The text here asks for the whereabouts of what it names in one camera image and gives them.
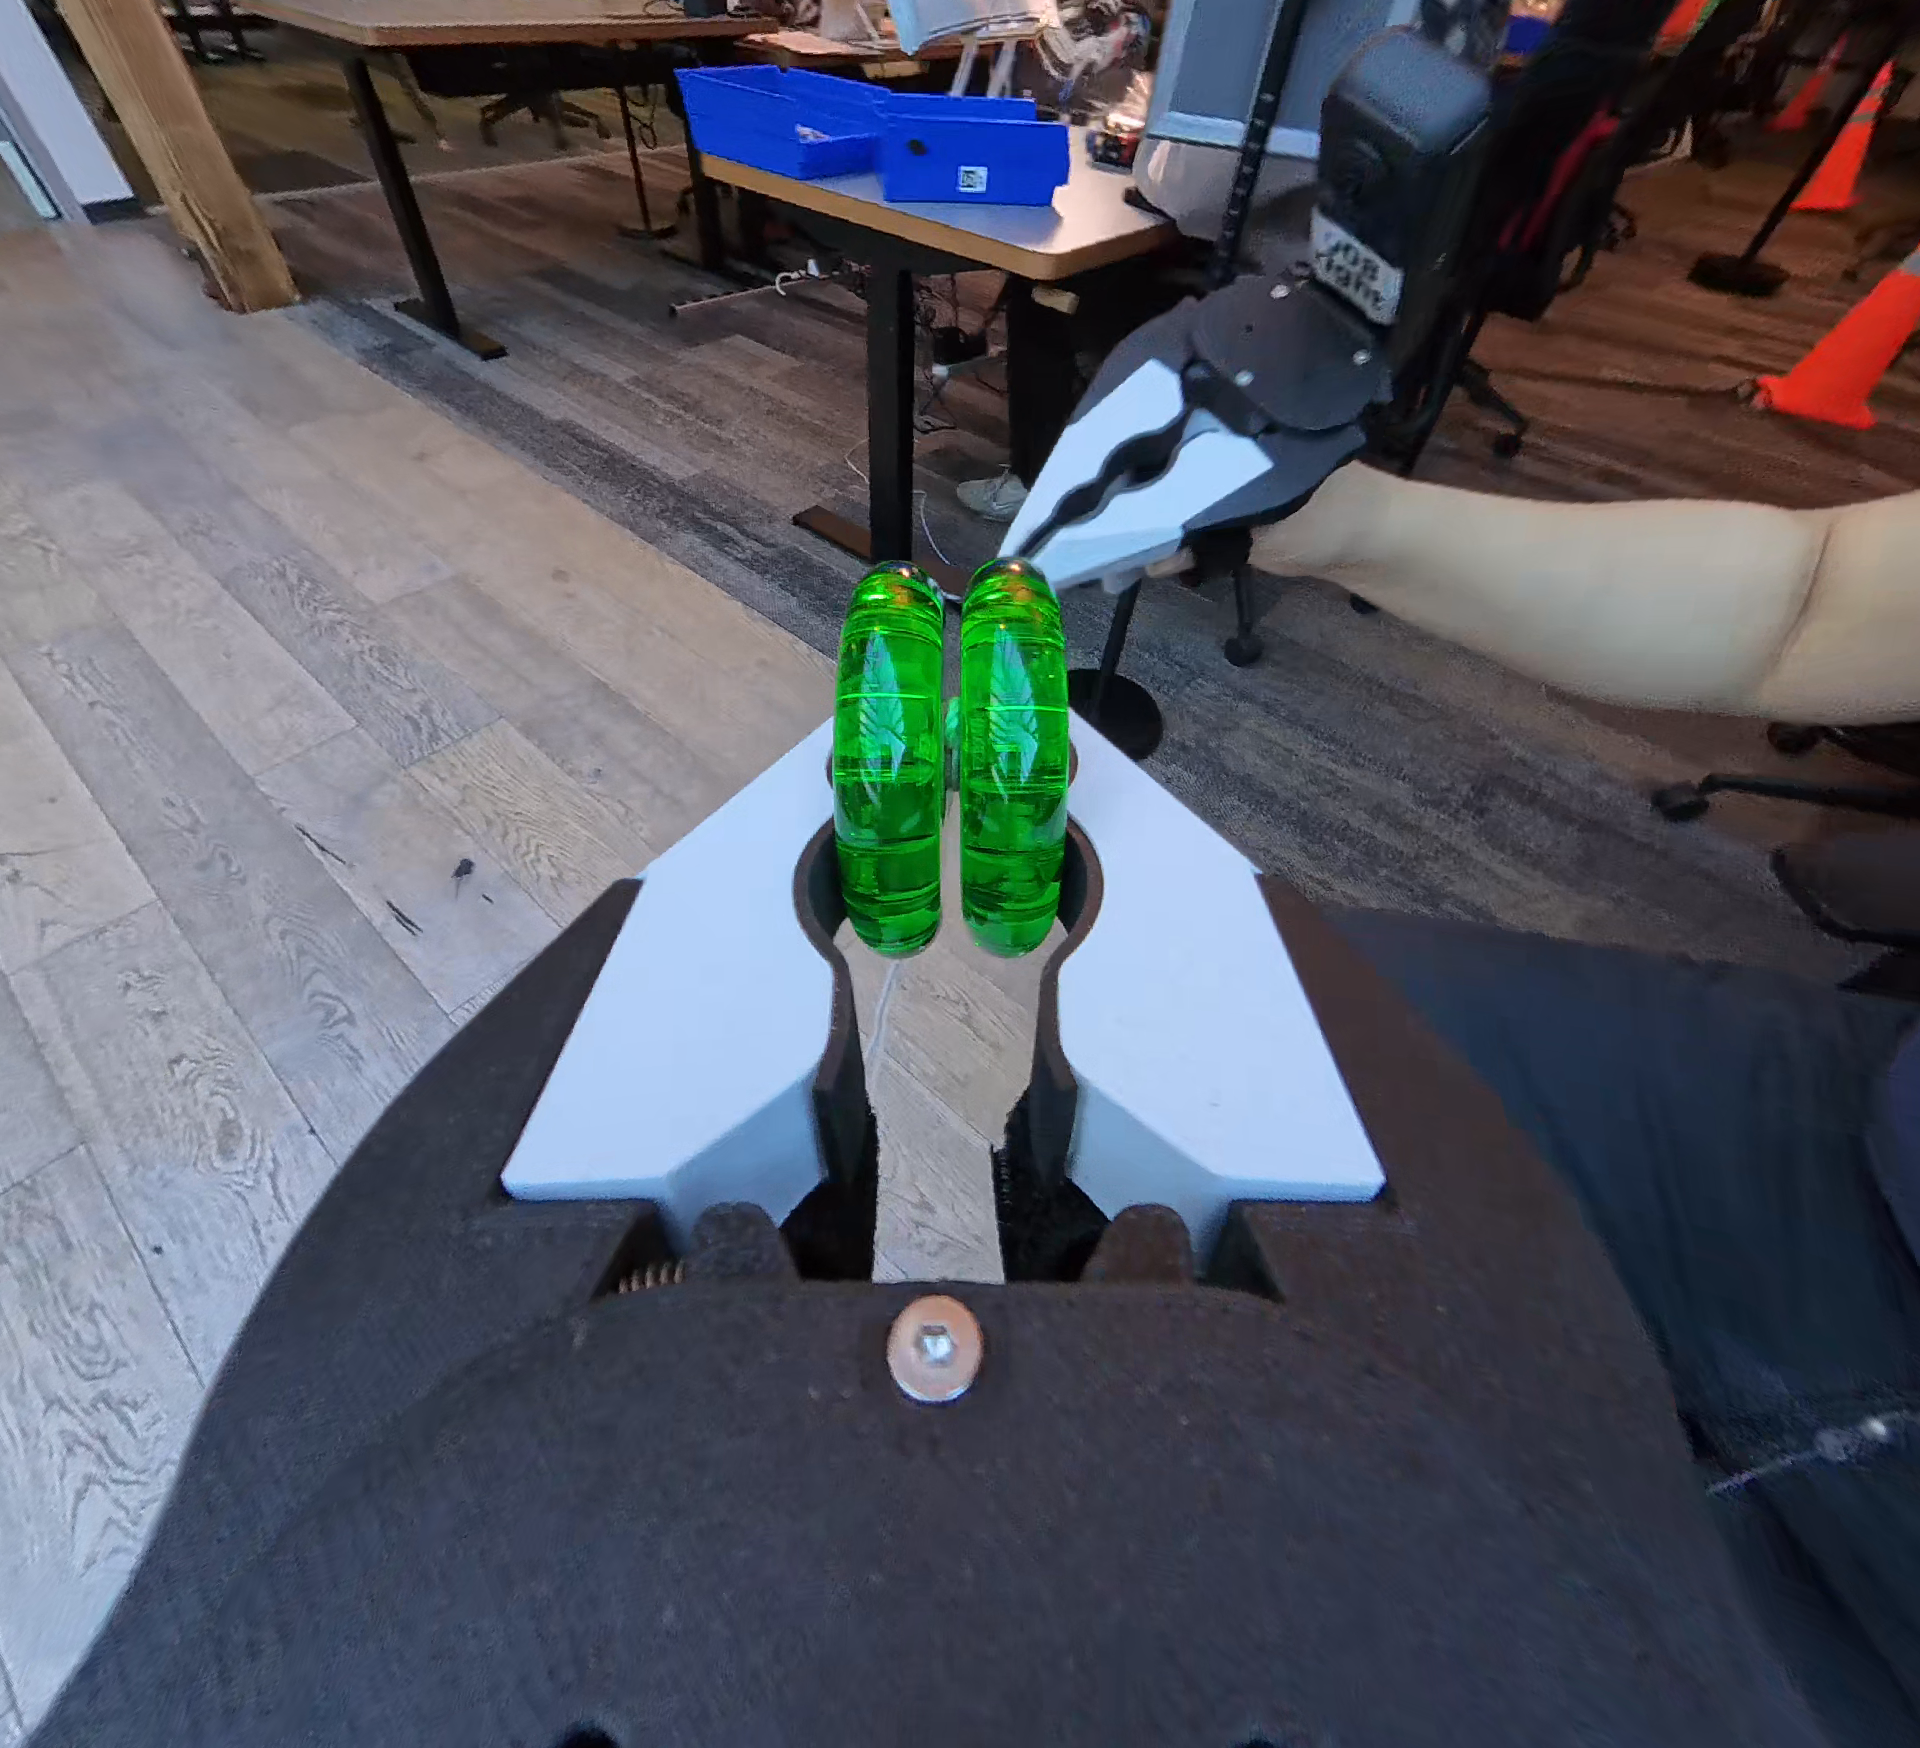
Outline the orange traffic cone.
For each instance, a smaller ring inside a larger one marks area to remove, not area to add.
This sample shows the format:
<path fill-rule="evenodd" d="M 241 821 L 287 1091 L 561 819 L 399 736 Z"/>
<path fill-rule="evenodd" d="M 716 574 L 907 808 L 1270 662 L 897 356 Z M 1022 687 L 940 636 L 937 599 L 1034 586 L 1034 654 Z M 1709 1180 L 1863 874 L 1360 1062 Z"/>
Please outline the orange traffic cone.
<path fill-rule="evenodd" d="M 1919 328 L 1919 250 L 1786 375 L 1760 375 L 1753 406 L 1843 431 L 1871 431 L 1871 396 Z"/>
<path fill-rule="evenodd" d="M 1885 108 L 1900 89 L 1898 69 L 1885 63 L 1848 115 L 1819 165 L 1789 202 L 1794 213 L 1842 213 L 1859 199 L 1859 179 Z"/>

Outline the another person's forearm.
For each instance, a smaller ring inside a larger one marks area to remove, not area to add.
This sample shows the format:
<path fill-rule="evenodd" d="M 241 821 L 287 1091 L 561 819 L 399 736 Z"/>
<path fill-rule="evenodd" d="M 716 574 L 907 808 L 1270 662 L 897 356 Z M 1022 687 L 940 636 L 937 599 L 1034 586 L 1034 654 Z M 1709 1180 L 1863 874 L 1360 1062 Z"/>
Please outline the another person's forearm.
<path fill-rule="evenodd" d="M 1234 194 L 1237 149 L 1145 133 L 1131 174 L 1138 204 L 1170 219 L 1179 233 L 1213 243 Z"/>

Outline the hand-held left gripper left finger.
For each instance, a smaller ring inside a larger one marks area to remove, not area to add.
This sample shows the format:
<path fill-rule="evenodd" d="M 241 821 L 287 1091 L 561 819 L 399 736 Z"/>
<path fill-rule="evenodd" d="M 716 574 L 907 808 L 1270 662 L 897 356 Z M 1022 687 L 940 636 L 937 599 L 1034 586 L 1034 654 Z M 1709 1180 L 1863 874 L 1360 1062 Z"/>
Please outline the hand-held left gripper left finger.
<path fill-rule="evenodd" d="M 760 1209 L 808 1279 L 871 1279 L 876 1115 L 834 935 L 831 723 L 637 878 L 505 1173 L 522 1202 L 642 1201 L 679 1252 Z"/>

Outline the white table with wooden edge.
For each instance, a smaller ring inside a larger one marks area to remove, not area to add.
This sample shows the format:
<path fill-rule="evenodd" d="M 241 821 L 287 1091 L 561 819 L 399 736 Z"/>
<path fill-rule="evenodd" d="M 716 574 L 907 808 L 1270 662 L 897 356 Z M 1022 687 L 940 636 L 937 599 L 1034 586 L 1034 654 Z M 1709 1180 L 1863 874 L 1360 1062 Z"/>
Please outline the white table with wooden edge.
<path fill-rule="evenodd" d="M 1043 332 L 1041 291 L 1063 293 L 1173 245 L 1173 222 L 1131 199 L 1131 179 L 1092 164 L 1085 147 L 1071 149 L 1069 182 L 1045 208 L 892 204 L 873 174 L 798 179 L 698 151 L 690 161 L 698 182 L 770 202 L 867 275 L 868 516 L 855 521 L 811 506 L 795 516 L 796 528 L 862 564 L 913 561 L 946 595 L 964 595 L 969 572 L 935 550 L 918 521 L 918 283 L 964 272 L 1010 280 L 1010 461 L 1032 479 L 1080 396 L 1058 338 Z"/>

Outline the wooden top table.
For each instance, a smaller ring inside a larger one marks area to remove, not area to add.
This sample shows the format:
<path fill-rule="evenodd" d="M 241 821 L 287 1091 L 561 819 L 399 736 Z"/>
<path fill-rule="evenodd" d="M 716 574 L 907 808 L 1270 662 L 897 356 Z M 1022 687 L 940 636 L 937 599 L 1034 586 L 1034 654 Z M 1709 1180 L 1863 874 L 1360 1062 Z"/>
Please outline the wooden top table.
<path fill-rule="evenodd" d="M 373 85 L 373 60 L 453 57 L 451 71 L 430 78 L 437 93 L 461 98 L 503 90 L 561 97 L 575 86 L 624 97 L 659 72 L 672 74 L 685 53 L 706 58 L 779 28 L 775 16 L 700 16 L 655 0 L 233 0 L 233 8 L 343 50 L 352 110 L 418 288 L 398 303 L 398 315 L 484 363 L 505 359 L 507 348 L 461 320 Z"/>

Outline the plain blue bin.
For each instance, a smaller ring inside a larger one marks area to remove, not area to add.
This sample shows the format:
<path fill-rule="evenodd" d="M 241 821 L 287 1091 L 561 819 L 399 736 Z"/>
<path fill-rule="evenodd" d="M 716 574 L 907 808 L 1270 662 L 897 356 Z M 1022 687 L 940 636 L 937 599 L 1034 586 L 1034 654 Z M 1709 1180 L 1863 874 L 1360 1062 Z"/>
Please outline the plain blue bin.
<path fill-rule="evenodd" d="M 876 170 L 887 89 L 775 65 L 678 71 L 685 130 L 703 159 L 821 182 Z"/>

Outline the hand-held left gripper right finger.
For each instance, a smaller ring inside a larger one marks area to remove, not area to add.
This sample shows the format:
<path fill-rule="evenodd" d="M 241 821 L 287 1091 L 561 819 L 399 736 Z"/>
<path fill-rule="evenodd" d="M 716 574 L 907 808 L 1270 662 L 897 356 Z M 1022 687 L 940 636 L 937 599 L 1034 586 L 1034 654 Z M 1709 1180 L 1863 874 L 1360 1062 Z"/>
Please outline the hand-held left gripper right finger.
<path fill-rule="evenodd" d="M 1008 1279 L 1078 1279 L 1132 1209 L 1208 1277 L 1250 1206 L 1387 1189 L 1261 872 L 1082 716 L 1034 1063 L 994 1155 Z"/>

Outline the black office chair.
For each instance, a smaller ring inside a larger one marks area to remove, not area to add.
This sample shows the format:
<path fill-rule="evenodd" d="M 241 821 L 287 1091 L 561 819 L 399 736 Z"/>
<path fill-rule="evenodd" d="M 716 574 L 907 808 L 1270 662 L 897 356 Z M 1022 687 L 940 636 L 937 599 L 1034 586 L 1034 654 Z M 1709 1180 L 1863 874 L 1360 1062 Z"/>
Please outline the black office chair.
<path fill-rule="evenodd" d="M 1774 723 L 1768 744 L 1797 758 L 1826 746 L 1890 776 L 1885 783 L 1709 773 L 1658 785 L 1648 805 L 1669 824 L 1692 824 L 1714 797 L 1744 795 L 1877 817 L 1890 828 L 1835 832 L 1774 852 L 1784 893 L 1811 924 L 1842 943 L 1894 955 L 1919 951 L 1919 726 Z"/>
<path fill-rule="evenodd" d="M 1473 359 L 1493 317 L 1540 320 L 1572 247 L 1595 223 L 1599 179 L 1675 0 L 1566 0 L 1540 49 L 1496 85 L 1496 138 L 1432 332 L 1401 377 L 1391 456 L 1412 474 L 1455 393 L 1504 422 L 1515 456 L 1526 418 Z"/>

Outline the person's right forearm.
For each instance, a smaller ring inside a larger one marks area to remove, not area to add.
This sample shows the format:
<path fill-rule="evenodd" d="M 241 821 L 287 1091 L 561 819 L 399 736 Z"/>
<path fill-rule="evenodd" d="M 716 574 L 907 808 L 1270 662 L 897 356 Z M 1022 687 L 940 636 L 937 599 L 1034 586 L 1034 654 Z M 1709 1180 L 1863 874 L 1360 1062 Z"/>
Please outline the person's right forearm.
<path fill-rule="evenodd" d="M 1338 470 L 1251 562 L 1589 702 L 1819 726 L 1919 716 L 1919 494 L 1822 509 L 1546 501 Z"/>

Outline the wooden post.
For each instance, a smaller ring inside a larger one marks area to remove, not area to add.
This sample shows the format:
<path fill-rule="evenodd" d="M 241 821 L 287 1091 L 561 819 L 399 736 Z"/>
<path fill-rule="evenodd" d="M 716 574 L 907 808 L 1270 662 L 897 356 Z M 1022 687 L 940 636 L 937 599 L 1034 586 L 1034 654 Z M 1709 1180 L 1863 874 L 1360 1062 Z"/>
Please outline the wooden post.
<path fill-rule="evenodd" d="M 155 2 L 56 4 L 211 297 L 236 315 L 294 306 L 301 297 L 283 250 Z"/>

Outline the green transparent yoyo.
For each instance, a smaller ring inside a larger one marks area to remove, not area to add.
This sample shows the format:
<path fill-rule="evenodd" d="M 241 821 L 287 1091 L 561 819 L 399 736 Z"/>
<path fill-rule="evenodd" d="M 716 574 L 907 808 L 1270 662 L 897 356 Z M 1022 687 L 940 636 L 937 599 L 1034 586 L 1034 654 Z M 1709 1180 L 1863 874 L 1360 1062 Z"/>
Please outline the green transparent yoyo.
<path fill-rule="evenodd" d="M 1037 951 L 1063 901 L 1073 779 L 1066 639 L 1028 561 L 973 574 L 948 695 L 948 599 L 916 567 L 868 572 L 848 604 L 831 741 L 839 889 L 876 955 L 926 951 L 943 916 L 943 832 L 959 819 L 959 911 L 999 958 Z"/>

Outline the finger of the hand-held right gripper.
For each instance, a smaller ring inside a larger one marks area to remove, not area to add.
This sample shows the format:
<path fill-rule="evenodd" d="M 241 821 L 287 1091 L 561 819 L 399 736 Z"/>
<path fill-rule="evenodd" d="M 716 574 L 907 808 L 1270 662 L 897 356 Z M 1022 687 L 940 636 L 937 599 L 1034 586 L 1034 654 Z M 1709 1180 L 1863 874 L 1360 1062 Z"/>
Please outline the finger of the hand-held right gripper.
<path fill-rule="evenodd" d="M 1179 504 L 1165 494 L 1197 411 L 1203 365 L 1149 361 L 1075 418 L 998 547 L 1004 562 L 1182 562 Z"/>
<path fill-rule="evenodd" d="M 1032 564 L 1058 592 L 1111 595 L 1174 559 L 1201 514 L 1246 501 L 1274 461 L 1254 440 L 1210 429 L 1182 440 L 1147 479 L 1105 474 L 1125 442 L 1094 418 L 1069 425 L 1032 490 Z"/>

